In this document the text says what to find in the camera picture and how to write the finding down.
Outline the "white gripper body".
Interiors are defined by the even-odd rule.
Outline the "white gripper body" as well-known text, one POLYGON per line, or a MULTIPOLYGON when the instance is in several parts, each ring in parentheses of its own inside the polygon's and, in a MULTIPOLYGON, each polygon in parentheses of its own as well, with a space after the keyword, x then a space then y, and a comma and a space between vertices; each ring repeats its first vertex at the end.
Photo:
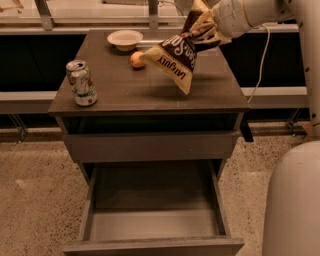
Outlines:
POLYGON ((249 30, 242 0, 220 0, 214 6, 218 30, 225 36, 238 38, 249 30))

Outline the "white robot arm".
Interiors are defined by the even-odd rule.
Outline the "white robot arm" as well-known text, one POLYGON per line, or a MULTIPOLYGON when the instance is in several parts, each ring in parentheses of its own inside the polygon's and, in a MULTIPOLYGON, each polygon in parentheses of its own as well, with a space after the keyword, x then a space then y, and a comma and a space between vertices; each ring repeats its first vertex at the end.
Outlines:
POLYGON ((239 140, 220 188, 237 256, 320 256, 320 0, 219 0, 218 28, 237 38, 273 22, 296 21, 311 120, 239 140))

